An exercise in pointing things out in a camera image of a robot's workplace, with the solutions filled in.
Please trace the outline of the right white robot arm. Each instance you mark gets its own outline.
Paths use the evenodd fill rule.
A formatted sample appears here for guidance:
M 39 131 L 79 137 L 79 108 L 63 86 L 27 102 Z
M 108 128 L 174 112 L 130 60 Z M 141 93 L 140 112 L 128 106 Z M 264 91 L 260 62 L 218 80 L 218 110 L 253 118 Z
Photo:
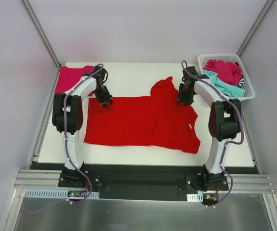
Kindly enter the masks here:
M 179 85 L 177 103 L 184 106 L 194 102 L 199 95 L 210 106 L 208 122 L 212 136 L 209 157 L 202 167 L 202 173 L 191 180 L 191 186 L 199 191 L 212 190 L 223 183 L 224 163 L 231 144 L 244 141 L 244 129 L 239 99 L 226 98 L 206 75 L 197 74 L 193 66 L 183 67 L 182 83 Z

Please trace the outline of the white plastic basket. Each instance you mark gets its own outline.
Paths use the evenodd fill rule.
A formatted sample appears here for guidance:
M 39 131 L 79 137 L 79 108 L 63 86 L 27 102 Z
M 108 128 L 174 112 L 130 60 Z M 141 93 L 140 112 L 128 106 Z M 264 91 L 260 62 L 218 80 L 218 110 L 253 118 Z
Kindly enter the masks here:
M 202 73 L 203 73 L 204 66 L 207 64 L 207 61 L 211 59 L 222 60 L 224 62 L 234 62 L 235 64 L 237 64 L 241 68 L 242 75 L 244 76 L 244 80 L 245 80 L 244 85 L 242 86 L 242 89 L 246 91 L 244 97 L 237 97 L 237 98 L 240 101 L 244 101 L 255 97 L 255 92 L 251 84 L 250 78 L 239 56 L 232 53 L 201 54 L 198 56 L 198 64 Z

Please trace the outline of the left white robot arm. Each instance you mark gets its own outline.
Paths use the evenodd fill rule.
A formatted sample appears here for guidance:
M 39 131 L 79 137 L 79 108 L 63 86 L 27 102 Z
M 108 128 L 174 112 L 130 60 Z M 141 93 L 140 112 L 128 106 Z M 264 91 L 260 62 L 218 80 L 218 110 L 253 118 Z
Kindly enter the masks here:
M 84 161 L 80 151 L 79 133 L 83 125 L 82 103 L 93 93 L 102 107 L 113 106 L 113 96 L 105 82 L 108 72 L 103 64 L 97 64 L 91 72 L 82 74 L 78 83 L 65 93 L 57 93 L 53 98 L 52 124 L 59 132 L 65 152 L 65 165 L 62 178 L 75 187 L 85 184 Z

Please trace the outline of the red t shirt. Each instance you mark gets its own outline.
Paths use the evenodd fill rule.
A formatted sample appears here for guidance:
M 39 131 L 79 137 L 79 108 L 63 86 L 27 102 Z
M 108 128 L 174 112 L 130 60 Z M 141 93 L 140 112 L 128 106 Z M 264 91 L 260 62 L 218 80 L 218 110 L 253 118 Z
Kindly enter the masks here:
M 154 84 L 149 96 L 115 97 L 113 108 L 88 102 L 84 142 L 106 146 L 159 146 L 197 154 L 198 118 L 192 106 L 177 103 L 172 77 Z

